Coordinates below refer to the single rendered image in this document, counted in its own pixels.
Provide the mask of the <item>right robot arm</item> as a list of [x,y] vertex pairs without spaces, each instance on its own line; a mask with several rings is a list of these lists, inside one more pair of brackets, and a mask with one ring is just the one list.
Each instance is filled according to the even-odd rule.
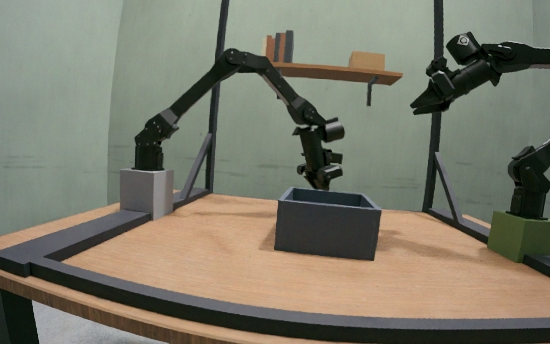
[[321,141],[329,143],[344,138],[345,129],[338,121],[338,117],[326,120],[326,122],[317,112],[315,106],[295,92],[272,65],[269,58],[228,48],[220,55],[212,68],[178,100],[145,123],[144,129],[134,137],[136,143],[135,167],[131,170],[150,172],[164,170],[162,147],[155,147],[155,144],[158,142],[157,145],[160,146],[162,143],[160,139],[170,139],[171,135],[180,129],[175,125],[180,118],[216,84],[236,73],[259,73],[284,102],[292,120],[297,125],[310,124],[304,128],[295,127],[292,133],[292,136],[300,136],[303,150],[319,147],[322,145]]

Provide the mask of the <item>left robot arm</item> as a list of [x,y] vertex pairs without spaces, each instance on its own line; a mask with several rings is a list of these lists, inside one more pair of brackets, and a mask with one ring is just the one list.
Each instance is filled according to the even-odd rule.
[[[536,48],[512,41],[481,44],[480,47],[471,31],[453,37],[446,48],[458,65],[466,66],[463,69],[472,79],[474,89],[488,81],[496,87],[502,73],[531,68],[550,69],[550,48]],[[442,71],[451,78],[456,71],[449,70],[446,64],[447,59],[443,56],[433,59],[425,73],[431,77],[433,73]],[[550,181],[544,175],[550,167],[550,139],[538,148],[525,147],[515,157],[511,157],[508,174],[516,188],[510,211],[506,213],[524,219],[548,220],[543,217],[543,212],[546,194],[550,190]]]

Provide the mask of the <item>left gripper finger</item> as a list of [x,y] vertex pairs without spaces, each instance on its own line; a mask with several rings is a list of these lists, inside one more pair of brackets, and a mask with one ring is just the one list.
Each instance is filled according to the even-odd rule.
[[421,115],[421,114],[441,113],[441,112],[442,112],[442,110],[440,109],[439,105],[434,104],[434,105],[429,105],[429,106],[425,106],[425,107],[416,108],[413,111],[413,114],[414,115]]
[[412,109],[414,109],[414,108],[439,104],[443,102],[444,102],[443,97],[441,96],[435,84],[430,78],[427,89],[417,99],[415,99],[410,104],[410,106]]

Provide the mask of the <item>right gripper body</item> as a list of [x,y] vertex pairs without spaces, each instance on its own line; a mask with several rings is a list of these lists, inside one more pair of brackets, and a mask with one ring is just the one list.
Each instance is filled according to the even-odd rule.
[[326,167],[324,152],[326,152],[326,149],[322,148],[322,145],[316,148],[303,150],[301,154],[305,157],[306,163],[298,165],[297,173],[302,175],[303,172],[305,172],[305,175],[308,177],[317,174],[320,181],[329,181],[342,176],[343,171],[341,167],[336,165]]

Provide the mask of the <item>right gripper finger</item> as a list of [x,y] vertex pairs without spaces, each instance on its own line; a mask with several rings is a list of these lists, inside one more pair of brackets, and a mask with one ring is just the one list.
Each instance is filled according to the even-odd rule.
[[318,178],[314,179],[314,182],[316,183],[319,190],[326,190],[329,191],[330,181],[320,181]]
[[314,182],[314,179],[317,179],[317,174],[315,175],[312,175],[312,176],[304,176],[304,178],[307,180],[307,182],[311,185],[311,187],[315,190],[319,190],[316,183]]

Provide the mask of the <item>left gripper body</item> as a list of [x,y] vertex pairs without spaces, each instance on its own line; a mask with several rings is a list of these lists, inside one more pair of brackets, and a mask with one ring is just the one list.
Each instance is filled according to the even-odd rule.
[[[441,110],[445,107],[442,110],[442,113],[449,110],[450,103],[454,102],[455,99],[464,94],[469,94],[469,92],[474,89],[473,81],[464,69],[457,69],[455,71],[456,74],[451,78],[448,78],[445,72],[442,71],[438,71],[431,75],[431,79],[435,80],[434,84],[439,93],[441,94],[443,99],[446,99],[446,101],[444,100],[443,103],[438,104]],[[454,88],[453,86],[451,86],[451,83],[454,85]],[[453,89],[455,89],[454,93]]]

